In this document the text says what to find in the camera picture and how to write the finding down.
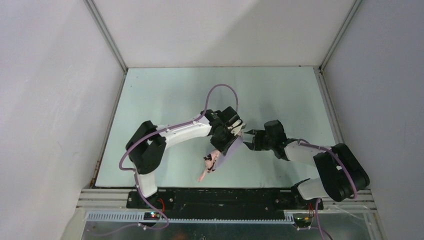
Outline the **grey umbrella case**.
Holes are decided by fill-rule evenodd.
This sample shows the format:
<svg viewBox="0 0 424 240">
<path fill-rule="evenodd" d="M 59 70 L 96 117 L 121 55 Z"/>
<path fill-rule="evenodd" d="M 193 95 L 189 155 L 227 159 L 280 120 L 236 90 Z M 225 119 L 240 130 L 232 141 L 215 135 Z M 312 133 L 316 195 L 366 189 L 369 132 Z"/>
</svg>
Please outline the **grey umbrella case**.
<svg viewBox="0 0 424 240">
<path fill-rule="evenodd" d="M 217 149 L 214 149 L 210 155 L 211 155 L 211 159 L 212 159 L 212 167 L 211 167 L 211 171 L 214 172 L 215 170 L 217 170 L 219 167 L 221 167 L 225 162 L 227 162 L 230 157 L 236 152 L 236 150 L 243 145 L 243 138 L 241 134 L 237 135 L 237 138 L 235 139 L 235 141 L 230 145 L 230 147 L 228 148 L 226 154 L 224 155 L 223 153 L 219 152 Z"/>
</svg>

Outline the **pink black folding umbrella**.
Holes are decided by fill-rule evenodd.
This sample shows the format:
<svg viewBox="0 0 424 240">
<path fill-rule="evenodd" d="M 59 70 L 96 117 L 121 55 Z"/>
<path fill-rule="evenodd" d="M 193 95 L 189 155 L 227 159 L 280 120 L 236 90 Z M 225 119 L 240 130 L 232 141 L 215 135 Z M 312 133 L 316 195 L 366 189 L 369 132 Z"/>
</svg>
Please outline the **pink black folding umbrella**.
<svg viewBox="0 0 424 240">
<path fill-rule="evenodd" d="M 199 176 L 197 180 L 198 182 L 201 182 L 207 174 L 216 171 L 217 168 L 219 168 L 224 163 L 224 155 L 217 149 L 211 151 L 203 159 L 205 168 L 202 174 Z"/>
</svg>

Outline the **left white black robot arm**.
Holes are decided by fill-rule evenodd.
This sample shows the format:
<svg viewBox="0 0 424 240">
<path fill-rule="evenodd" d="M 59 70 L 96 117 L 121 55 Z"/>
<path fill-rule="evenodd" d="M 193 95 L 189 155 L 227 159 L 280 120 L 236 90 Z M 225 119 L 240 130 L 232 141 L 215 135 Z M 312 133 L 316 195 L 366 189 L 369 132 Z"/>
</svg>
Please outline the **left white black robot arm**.
<svg viewBox="0 0 424 240">
<path fill-rule="evenodd" d="M 155 170 L 164 152 L 177 144 L 194 138 L 209 137 L 213 146 L 204 159 L 205 169 L 199 180 L 219 168 L 243 142 L 245 122 L 232 107 L 225 110 L 203 110 L 191 120 L 176 125 L 154 125 L 143 122 L 125 146 L 123 159 L 129 158 L 135 172 L 135 185 L 148 198 L 158 190 Z"/>
</svg>

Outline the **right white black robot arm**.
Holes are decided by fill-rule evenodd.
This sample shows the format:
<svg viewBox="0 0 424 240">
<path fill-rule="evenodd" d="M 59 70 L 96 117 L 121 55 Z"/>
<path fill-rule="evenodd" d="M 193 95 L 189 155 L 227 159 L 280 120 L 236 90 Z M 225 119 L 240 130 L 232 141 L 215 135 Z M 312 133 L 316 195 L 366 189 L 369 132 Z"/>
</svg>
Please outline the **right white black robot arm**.
<svg viewBox="0 0 424 240">
<path fill-rule="evenodd" d="M 292 186 L 292 191 L 303 200 L 356 199 L 359 191 L 370 185 L 368 174 L 345 143 L 320 146 L 289 138 L 279 120 L 266 122 L 263 129 L 245 131 L 243 137 L 244 144 L 252 151 L 272 151 L 277 159 L 316 168 L 318 177 Z"/>
</svg>

